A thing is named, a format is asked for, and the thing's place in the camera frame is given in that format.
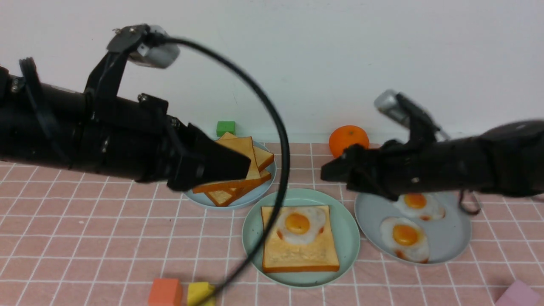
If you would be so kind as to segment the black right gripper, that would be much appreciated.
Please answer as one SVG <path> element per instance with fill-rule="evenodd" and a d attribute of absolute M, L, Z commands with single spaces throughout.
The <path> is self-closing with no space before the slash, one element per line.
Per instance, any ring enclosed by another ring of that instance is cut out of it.
<path fill-rule="evenodd" d="M 429 162 L 422 151 L 393 142 L 367 149 L 351 145 L 343 154 L 321 167 L 320 179 L 345 183 L 348 190 L 397 200 L 408 193 L 430 190 Z"/>

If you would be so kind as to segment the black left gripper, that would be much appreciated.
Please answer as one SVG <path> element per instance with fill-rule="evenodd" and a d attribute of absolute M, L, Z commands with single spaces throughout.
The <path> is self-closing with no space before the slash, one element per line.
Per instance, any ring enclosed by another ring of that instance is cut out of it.
<path fill-rule="evenodd" d="M 250 159 L 212 141 L 193 124 L 183 124 L 167 114 L 169 103 L 147 94 L 138 96 L 140 107 L 159 124 L 158 157 L 152 173 L 142 182 L 165 181 L 179 192 L 216 181 L 243 179 Z"/>

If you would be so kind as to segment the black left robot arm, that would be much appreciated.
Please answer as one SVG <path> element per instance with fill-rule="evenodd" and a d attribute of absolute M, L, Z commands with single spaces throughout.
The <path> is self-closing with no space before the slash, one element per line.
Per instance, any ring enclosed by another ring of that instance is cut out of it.
<path fill-rule="evenodd" d="M 40 82 L 32 58 L 16 77 L 1 68 L 1 161 L 138 183 L 175 191 L 245 179 L 251 159 L 167 114 L 169 103 L 94 99 Z"/>

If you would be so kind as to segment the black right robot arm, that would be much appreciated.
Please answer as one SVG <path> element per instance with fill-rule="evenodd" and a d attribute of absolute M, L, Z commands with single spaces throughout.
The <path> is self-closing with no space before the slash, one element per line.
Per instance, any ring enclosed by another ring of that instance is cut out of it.
<path fill-rule="evenodd" d="M 529 120 L 450 141 L 388 141 L 375 149 L 352 145 L 321 167 L 320 178 L 389 200 L 449 190 L 538 196 L 544 190 L 543 133 L 542 120 Z"/>

